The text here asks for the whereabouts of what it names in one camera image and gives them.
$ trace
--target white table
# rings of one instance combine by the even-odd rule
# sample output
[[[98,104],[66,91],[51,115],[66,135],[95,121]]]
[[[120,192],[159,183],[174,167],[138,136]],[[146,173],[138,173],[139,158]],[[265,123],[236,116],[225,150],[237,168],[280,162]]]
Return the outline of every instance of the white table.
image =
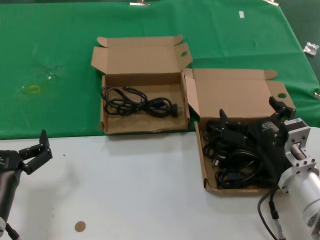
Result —
[[[319,159],[316,138],[318,128],[308,147]],[[6,140],[0,148],[34,144],[37,139]],[[8,222],[23,240],[271,239],[257,212],[261,196],[203,189],[193,132],[53,138],[50,144],[53,159],[23,173],[16,191]],[[289,196],[278,193],[275,203],[286,239],[311,239]],[[262,211],[276,232],[267,201]],[[75,231],[78,221],[85,231]]]

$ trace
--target metal cylinder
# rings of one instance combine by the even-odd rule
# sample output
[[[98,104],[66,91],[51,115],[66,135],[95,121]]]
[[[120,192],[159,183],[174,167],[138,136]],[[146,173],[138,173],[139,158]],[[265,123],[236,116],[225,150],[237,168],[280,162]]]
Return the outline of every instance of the metal cylinder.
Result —
[[[320,210],[319,177],[314,172],[301,172],[291,179],[287,189],[308,225]]]
[[[297,144],[293,144],[290,151],[292,153],[292,155],[295,157],[295,159],[297,160],[303,160],[306,159],[307,157],[304,155],[304,153],[300,150],[299,148],[300,143]]]

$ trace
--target open cardboard box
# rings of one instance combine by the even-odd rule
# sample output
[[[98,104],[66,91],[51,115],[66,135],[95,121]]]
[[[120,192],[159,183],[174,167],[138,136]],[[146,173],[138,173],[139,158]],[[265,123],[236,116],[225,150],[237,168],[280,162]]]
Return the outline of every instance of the open cardboard box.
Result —
[[[192,62],[183,36],[166,37],[98,37],[101,47],[94,47],[91,65],[103,72],[102,87],[132,87],[148,99],[163,97],[178,105],[178,116],[157,118],[137,112],[129,116],[107,114],[101,101],[101,122],[106,134],[186,130],[189,105],[185,75],[182,70]],[[124,91],[133,101],[137,95]],[[112,92],[110,98],[119,97]]]
[[[274,70],[251,69],[189,69],[184,71],[189,105],[198,113],[195,123],[203,186],[208,192],[257,193],[263,188],[251,186],[243,189],[223,189],[217,186],[216,171],[212,160],[203,154],[203,131],[208,120],[218,120],[223,109],[231,121],[250,122],[271,116],[275,111],[269,98],[295,108],[284,84],[271,79],[277,76]]]

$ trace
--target brown circle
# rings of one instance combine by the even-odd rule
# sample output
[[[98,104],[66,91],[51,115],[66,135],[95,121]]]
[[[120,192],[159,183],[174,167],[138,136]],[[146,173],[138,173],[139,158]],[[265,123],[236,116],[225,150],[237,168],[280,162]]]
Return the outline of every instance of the brown circle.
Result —
[[[84,221],[78,221],[75,226],[74,229],[78,232],[81,233],[86,229],[86,223]]]

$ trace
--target black cable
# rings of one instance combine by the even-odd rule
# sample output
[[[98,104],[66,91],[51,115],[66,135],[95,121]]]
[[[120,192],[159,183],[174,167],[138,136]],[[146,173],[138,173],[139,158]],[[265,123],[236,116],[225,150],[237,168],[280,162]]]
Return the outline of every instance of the black cable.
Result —
[[[207,158],[213,159],[214,158],[214,149],[212,148],[211,143],[207,143],[202,148],[203,155],[205,155]]]
[[[105,86],[101,88],[100,94],[102,99],[105,100],[105,105],[103,109],[108,114],[128,116],[139,111],[144,111],[145,113],[156,118],[164,118],[169,115],[173,117],[178,116],[178,105],[172,104],[168,98],[157,97],[148,100],[146,94],[135,88],[126,86],[122,89],[128,93],[141,97],[141,101],[132,101],[120,89],[116,87]],[[119,94],[121,98],[109,99],[111,91],[114,91],[117,94]]]
[[[273,202],[274,201],[274,196],[275,196],[275,193],[276,193],[277,189],[275,189],[273,192],[271,192],[270,194],[270,201]]]
[[[250,185],[270,187],[269,179],[258,175],[263,170],[261,158],[254,152],[237,149],[223,162],[224,168],[215,173],[217,184],[224,189],[240,189]]]
[[[265,228],[268,230],[268,232],[270,233],[270,235],[272,236],[272,238],[274,240],[278,240],[277,237],[274,235],[274,233],[271,231],[271,229],[269,228],[268,224],[266,223],[265,219],[264,219],[264,216],[262,215],[261,213],[261,204],[263,203],[263,201],[273,192],[273,191],[276,191],[278,188],[278,182],[276,182],[273,187],[259,200],[258,202],[258,213],[259,213],[259,216],[263,222],[263,225],[265,226]]]

